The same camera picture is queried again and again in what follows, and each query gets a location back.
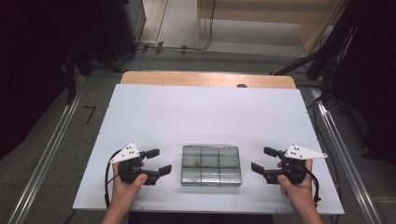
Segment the aluminum rail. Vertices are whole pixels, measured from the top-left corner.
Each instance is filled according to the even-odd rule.
[[[23,223],[26,218],[27,213],[29,212],[30,206],[35,199],[35,196],[38,193],[41,183],[44,180],[44,177],[50,167],[53,156],[55,155],[58,146],[64,136],[64,132],[67,129],[67,126],[70,122],[70,119],[73,117],[73,114],[78,105],[78,101],[81,98],[82,88],[85,85],[84,77],[79,77],[78,85],[77,85],[77,94],[74,100],[70,105],[66,107],[64,113],[61,116],[61,119],[58,122],[58,125],[55,128],[55,131],[52,134],[49,143],[47,144],[46,149],[44,150],[43,155],[41,156],[40,161],[35,168],[32,176],[27,182],[24,190],[22,191],[21,197],[18,201],[18,204],[11,215],[11,218],[8,221],[8,224],[14,223]]]
[[[319,90],[311,89],[311,91],[315,99],[320,96]],[[382,223],[382,220],[375,209],[373,200],[361,179],[361,175],[359,174],[359,171],[356,168],[352,158],[349,156],[347,147],[345,146],[344,141],[338,132],[337,127],[335,126],[331,112],[326,110],[321,102],[318,103],[318,107],[320,115],[323,118],[327,131],[329,132],[334,144],[334,148],[337,151],[338,157],[340,158],[344,169],[346,170],[346,176],[352,186],[353,191],[355,192],[356,199],[361,206],[361,211],[363,212],[367,223]]]

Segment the white tabletop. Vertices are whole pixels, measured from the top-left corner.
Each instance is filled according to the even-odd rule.
[[[156,186],[140,190],[132,210],[150,212],[291,213],[279,185],[267,185],[251,171],[250,163],[278,169],[279,158],[265,155],[263,147],[286,150],[296,144],[321,151],[298,90],[120,84],[111,98],[74,209],[106,209],[106,164],[116,150],[131,142],[139,150],[161,150],[160,156],[145,160],[144,169],[173,166],[172,173],[161,177]],[[239,147],[242,186],[181,187],[182,147],[194,144]],[[318,211],[343,214],[324,159],[314,160],[313,173],[322,199]]]

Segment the transparent container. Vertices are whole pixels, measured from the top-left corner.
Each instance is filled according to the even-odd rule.
[[[241,186],[238,147],[184,146],[180,182],[184,187]]]

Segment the wooden panel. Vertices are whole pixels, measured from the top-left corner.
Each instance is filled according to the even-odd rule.
[[[213,0],[198,0],[200,19],[210,19]],[[267,21],[316,24],[313,20],[332,10],[338,0],[244,0],[216,2],[215,20]]]
[[[143,0],[147,20],[141,42],[158,42],[167,4],[168,0]]]
[[[294,25],[306,54],[314,52],[319,47],[319,40],[327,35],[329,25],[336,24],[345,9],[341,7],[343,2],[344,0],[334,1],[330,10],[311,18],[314,23]]]
[[[196,72],[126,72],[121,84],[296,89],[292,77]]]

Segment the human hand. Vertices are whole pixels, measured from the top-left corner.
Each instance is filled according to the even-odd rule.
[[[312,171],[312,160],[305,161],[305,167]],[[280,192],[290,199],[290,205],[303,223],[322,223],[312,198],[312,178],[306,175],[301,184],[293,185],[285,175],[279,175]]]
[[[119,163],[113,164],[113,176],[119,173]],[[130,210],[137,193],[148,179],[147,175],[139,175],[134,183],[126,184],[121,181],[119,176],[113,179],[113,194],[111,204],[107,209],[102,223],[121,223],[123,217]]]

